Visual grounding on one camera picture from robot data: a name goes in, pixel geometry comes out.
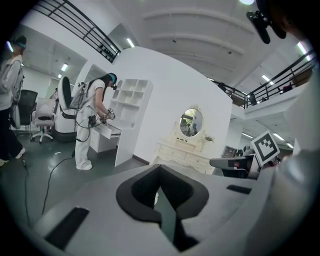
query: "vr headset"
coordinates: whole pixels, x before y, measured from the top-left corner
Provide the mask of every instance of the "vr headset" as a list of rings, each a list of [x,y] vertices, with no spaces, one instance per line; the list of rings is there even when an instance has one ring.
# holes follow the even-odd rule
[[[259,10],[256,12],[248,11],[246,13],[246,17],[249,19],[249,21],[254,26],[255,30],[258,32],[261,40],[265,44],[270,44],[270,36],[267,32],[267,27],[270,26],[275,34],[281,38],[285,39],[287,36],[287,33],[282,30],[278,25],[272,22],[270,19],[270,7],[268,6],[268,0],[256,0],[256,5],[258,6]]]

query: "oval mirror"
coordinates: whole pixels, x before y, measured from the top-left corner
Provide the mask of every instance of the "oval mirror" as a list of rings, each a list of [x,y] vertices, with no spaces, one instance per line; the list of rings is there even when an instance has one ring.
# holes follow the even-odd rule
[[[181,116],[180,130],[185,136],[193,137],[200,132],[202,124],[202,114],[198,110],[191,108]]]

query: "white outfit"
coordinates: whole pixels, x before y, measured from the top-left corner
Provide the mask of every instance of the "white outfit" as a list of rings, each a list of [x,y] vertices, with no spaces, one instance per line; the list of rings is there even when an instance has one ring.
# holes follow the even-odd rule
[[[95,116],[96,111],[96,89],[105,88],[105,83],[97,79],[88,90],[87,97],[84,99],[83,107],[78,111],[76,121],[79,124],[76,129],[76,138],[80,141],[75,143],[75,163],[79,170],[90,170],[91,162],[88,160],[87,154],[90,147],[89,134],[89,117]]]

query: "black office chair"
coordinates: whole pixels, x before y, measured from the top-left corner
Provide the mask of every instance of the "black office chair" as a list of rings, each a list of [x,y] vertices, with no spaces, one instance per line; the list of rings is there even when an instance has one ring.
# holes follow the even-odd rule
[[[33,90],[21,90],[18,103],[20,114],[20,125],[25,126],[26,131],[31,130],[31,115],[36,107],[38,93]]]

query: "balcony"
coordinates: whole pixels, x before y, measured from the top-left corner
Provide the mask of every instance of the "balcony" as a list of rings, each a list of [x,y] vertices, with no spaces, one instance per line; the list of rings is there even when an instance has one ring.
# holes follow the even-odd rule
[[[110,63],[113,63],[121,52],[93,21],[68,0],[40,0],[32,9],[68,29]]]
[[[217,81],[213,83],[232,99],[234,105],[247,109],[295,90],[307,83],[316,65],[316,60],[315,57],[312,57],[312,53],[313,50],[307,52],[275,77],[251,91],[248,95],[224,83]]]

